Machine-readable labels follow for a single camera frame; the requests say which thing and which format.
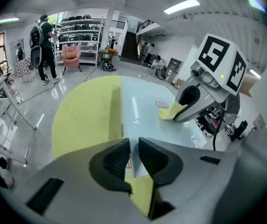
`railing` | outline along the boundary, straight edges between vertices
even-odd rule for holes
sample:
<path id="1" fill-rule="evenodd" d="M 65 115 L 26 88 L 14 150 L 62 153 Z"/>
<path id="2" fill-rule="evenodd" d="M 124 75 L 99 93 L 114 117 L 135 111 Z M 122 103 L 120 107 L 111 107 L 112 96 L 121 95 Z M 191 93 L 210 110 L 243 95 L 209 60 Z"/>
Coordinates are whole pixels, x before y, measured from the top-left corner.
<path id="1" fill-rule="evenodd" d="M 153 24 L 154 22 L 153 21 L 150 21 L 150 20 L 147 20 L 145 22 L 143 22 L 142 24 L 140 24 L 137 28 L 137 32 L 139 32 L 140 30 L 146 28 L 147 26 Z"/>
<path id="2" fill-rule="evenodd" d="M 125 22 L 111 20 L 110 26 L 111 26 L 112 28 L 124 29 Z"/>

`white ceiling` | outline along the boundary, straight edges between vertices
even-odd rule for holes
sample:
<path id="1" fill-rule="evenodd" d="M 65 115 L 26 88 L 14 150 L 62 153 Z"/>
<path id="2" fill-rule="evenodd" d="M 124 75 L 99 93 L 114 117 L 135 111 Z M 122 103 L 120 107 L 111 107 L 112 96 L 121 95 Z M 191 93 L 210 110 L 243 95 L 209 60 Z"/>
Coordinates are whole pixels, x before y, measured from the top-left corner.
<path id="1" fill-rule="evenodd" d="M 206 33 L 229 39 L 240 47 L 250 63 L 263 71 L 267 65 L 267 17 L 252 8 L 248 0 L 198 0 L 200 6 L 167 15 L 163 11 L 184 0 L 11 0 L 0 17 L 14 14 L 21 25 L 34 22 L 41 14 L 80 8 L 107 8 L 149 19 L 169 34 L 195 36 Z"/>

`pink armchair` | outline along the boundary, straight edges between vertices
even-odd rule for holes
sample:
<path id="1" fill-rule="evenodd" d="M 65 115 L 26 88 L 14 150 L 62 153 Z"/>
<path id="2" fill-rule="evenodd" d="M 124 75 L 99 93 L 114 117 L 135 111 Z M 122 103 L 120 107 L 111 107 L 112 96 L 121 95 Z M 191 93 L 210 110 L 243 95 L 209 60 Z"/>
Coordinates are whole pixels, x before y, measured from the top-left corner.
<path id="1" fill-rule="evenodd" d="M 71 60 L 66 59 L 66 56 L 76 55 L 76 58 Z M 62 60 L 64 62 L 64 72 L 65 73 L 66 67 L 75 67 L 77 66 L 79 70 L 82 72 L 81 68 L 79 67 L 79 58 L 81 57 L 81 49 L 79 46 L 72 46 L 72 47 L 62 47 L 61 53 Z"/>

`backpack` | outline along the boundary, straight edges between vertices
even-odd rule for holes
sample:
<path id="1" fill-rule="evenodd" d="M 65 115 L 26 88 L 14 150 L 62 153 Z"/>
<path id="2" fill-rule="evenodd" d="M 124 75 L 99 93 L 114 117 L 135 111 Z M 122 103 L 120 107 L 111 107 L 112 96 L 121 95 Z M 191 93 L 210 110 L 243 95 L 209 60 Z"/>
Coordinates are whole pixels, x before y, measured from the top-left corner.
<path id="1" fill-rule="evenodd" d="M 18 59 L 22 59 L 23 58 L 23 51 L 22 51 L 22 49 L 19 49 L 18 50 L 17 57 L 18 57 Z"/>
<path id="2" fill-rule="evenodd" d="M 44 42 L 44 35 L 42 31 L 42 25 L 45 22 L 42 22 L 40 25 L 36 25 L 33 27 L 30 33 L 30 46 L 31 48 L 40 46 Z"/>

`metal shelf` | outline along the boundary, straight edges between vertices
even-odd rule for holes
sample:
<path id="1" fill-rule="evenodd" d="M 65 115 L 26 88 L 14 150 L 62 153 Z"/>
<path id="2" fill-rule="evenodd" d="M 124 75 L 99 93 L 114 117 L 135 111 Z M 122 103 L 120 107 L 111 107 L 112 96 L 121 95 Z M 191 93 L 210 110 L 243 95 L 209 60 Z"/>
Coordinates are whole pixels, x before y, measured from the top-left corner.
<path id="1" fill-rule="evenodd" d="M 88 50 L 81 50 L 81 52 L 84 52 L 84 53 L 90 53 L 90 54 L 96 54 L 95 51 L 89 52 Z"/>
<path id="2" fill-rule="evenodd" d="M 59 25 L 69 26 L 69 25 L 79 25 L 79 24 L 101 24 L 101 19 L 82 19 L 82 20 L 72 20 L 59 22 Z"/>
<path id="3" fill-rule="evenodd" d="M 60 60 L 57 62 L 57 64 L 63 64 L 63 63 L 64 63 L 63 60 Z M 79 63 L 96 64 L 96 59 L 94 56 L 91 58 L 80 58 Z"/>
<path id="4" fill-rule="evenodd" d="M 97 43 L 98 41 L 69 41 L 69 42 L 58 42 L 57 44 L 68 44 L 68 43 Z"/>
<path id="5" fill-rule="evenodd" d="M 100 30 L 72 30 L 60 32 L 59 34 L 73 34 L 73 33 L 99 33 Z"/>
<path id="6" fill-rule="evenodd" d="M 96 44 L 96 50 L 93 52 L 89 52 L 89 50 L 81 50 L 81 53 L 84 54 L 92 54 L 93 56 L 84 56 L 84 57 L 80 57 L 80 63 L 87 63 L 87 64 L 94 64 L 97 67 L 97 60 L 98 60 L 98 51 L 99 51 L 99 44 L 100 44 L 100 37 L 102 35 L 102 31 L 103 31 L 103 26 L 104 26 L 104 21 L 103 21 L 103 17 L 102 19 L 82 19 L 82 20 L 72 20 L 72 21 L 64 21 L 64 22 L 60 22 L 56 24 L 56 28 L 57 25 L 60 26 L 72 26 L 72 25 L 80 25 L 80 24 L 92 24 L 92 25 L 98 25 L 99 30 L 72 30 L 72 31 L 64 31 L 64 32 L 60 32 L 60 34 L 64 35 L 64 34 L 80 34 L 80 33 L 90 33 L 91 35 L 93 35 L 93 37 L 97 37 L 97 41 L 67 41 L 67 42 L 56 42 L 55 43 L 55 51 L 57 50 L 58 46 L 60 44 L 78 44 L 80 45 L 81 43 L 91 43 L 90 45 L 94 45 Z M 57 62 L 57 58 L 60 59 L 60 54 L 62 53 L 62 51 L 56 51 L 55 52 L 55 63 L 57 64 L 62 64 L 63 60 L 60 60 Z"/>

